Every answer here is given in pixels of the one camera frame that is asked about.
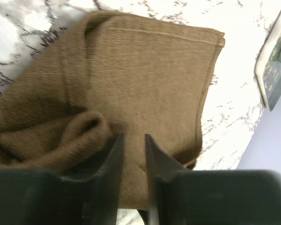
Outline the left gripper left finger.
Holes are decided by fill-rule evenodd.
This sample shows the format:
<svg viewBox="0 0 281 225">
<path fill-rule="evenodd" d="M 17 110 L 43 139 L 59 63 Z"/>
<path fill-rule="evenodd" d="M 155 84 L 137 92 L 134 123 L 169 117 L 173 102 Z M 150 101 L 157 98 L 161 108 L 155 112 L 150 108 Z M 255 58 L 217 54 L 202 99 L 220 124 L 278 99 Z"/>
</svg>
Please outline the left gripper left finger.
<svg viewBox="0 0 281 225">
<path fill-rule="evenodd" d="M 119 134 L 74 173 L 0 169 L 0 225 L 114 225 L 124 159 Z"/>
</svg>

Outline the brown cloth napkin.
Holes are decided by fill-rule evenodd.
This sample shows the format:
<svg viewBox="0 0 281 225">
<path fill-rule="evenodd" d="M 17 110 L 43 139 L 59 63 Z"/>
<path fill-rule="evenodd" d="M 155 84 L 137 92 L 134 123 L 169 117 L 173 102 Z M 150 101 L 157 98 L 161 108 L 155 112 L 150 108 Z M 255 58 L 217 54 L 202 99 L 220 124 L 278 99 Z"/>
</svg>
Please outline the brown cloth napkin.
<svg viewBox="0 0 281 225">
<path fill-rule="evenodd" d="M 224 45 L 224 33 L 211 28 L 116 11 L 87 14 L 0 97 L 0 167 L 71 171 L 124 133 L 119 207 L 146 210 L 144 135 L 194 167 Z"/>
</svg>

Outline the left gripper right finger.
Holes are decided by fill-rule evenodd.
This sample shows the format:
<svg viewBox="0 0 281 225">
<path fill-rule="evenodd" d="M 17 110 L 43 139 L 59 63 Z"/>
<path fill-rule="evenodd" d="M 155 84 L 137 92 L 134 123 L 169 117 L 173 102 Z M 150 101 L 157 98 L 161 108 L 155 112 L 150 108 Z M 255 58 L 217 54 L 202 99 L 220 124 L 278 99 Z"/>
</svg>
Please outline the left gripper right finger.
<svg viewBox="0 0 281 225">
<path fill-rule="evenodd" d="M 281 175 L 193 171 L 145 136 L 147 225 L 281 225 Z"/>
</svg>

